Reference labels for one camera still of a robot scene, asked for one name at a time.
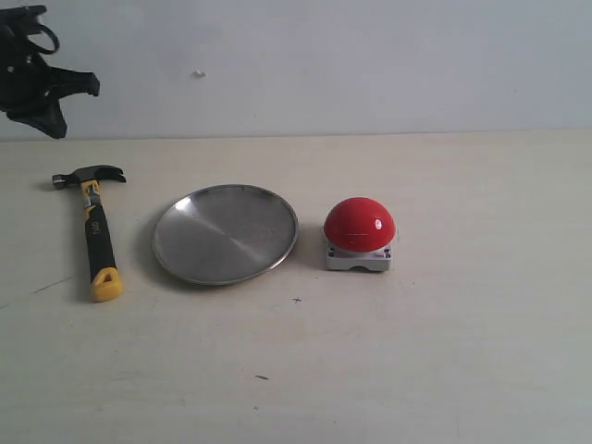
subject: claw hammer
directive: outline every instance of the claw hammer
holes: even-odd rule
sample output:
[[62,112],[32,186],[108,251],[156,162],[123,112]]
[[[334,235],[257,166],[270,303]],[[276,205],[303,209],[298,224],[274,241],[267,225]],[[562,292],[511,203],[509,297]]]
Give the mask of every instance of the claw hammer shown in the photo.
[[123,170],[116,166],[95,165],[79,168],[72,174],[57,174],[52,177],[54,187],[62,190],[68,185],[79,185],[84,208],[84,231],[91,267],[91,291],[95,302],[115,299],[123,292],[119,277],[105,210],[101,204],[99,180],[125,182]]

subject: wooden table surface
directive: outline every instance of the wooden table surface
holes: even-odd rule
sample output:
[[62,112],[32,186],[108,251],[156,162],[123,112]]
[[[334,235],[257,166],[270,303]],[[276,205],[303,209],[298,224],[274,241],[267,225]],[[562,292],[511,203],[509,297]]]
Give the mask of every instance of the wooden table surface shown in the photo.
[[[0,144],[0,442],[589,443],[592,131]],[[90,303],[93,164],[126,292]],[[294,207],[277,269],[198,290],[151,253],[180,196],[249,183]],[[328,272],[338,201],[379,200],[385,274]]]

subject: metal plate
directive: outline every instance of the metal plate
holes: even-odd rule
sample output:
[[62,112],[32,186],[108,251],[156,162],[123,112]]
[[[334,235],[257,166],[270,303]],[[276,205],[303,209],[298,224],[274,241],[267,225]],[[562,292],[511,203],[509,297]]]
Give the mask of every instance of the metal plate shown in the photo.
[[281,263],[298,237],[291,206],[251,185],[196,191],[156,223],[153,250],[172,275],[203,285],[226,285]]

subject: hammer handle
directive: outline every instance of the hammer handle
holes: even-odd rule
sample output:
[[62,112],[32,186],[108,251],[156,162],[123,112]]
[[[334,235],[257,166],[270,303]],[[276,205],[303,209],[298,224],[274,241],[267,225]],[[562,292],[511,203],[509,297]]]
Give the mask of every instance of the hammer handle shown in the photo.
[[123,282],[113,255],[99,184],[96,180],[88,180],[82,182],[80,187],[84,202],[84,231],[91,268],[92,297],[96,302],[110,301],[123,292]]

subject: red dome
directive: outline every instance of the red dome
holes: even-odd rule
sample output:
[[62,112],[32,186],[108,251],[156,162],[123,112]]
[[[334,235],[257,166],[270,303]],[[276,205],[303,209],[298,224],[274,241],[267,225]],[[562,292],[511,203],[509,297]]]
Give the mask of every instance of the red dome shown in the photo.
[[350,252],[378,250],[392,241],[395,232],[389,210],[365,197],[352,197],[338,203],[325,220],[325,235],[329,241]]

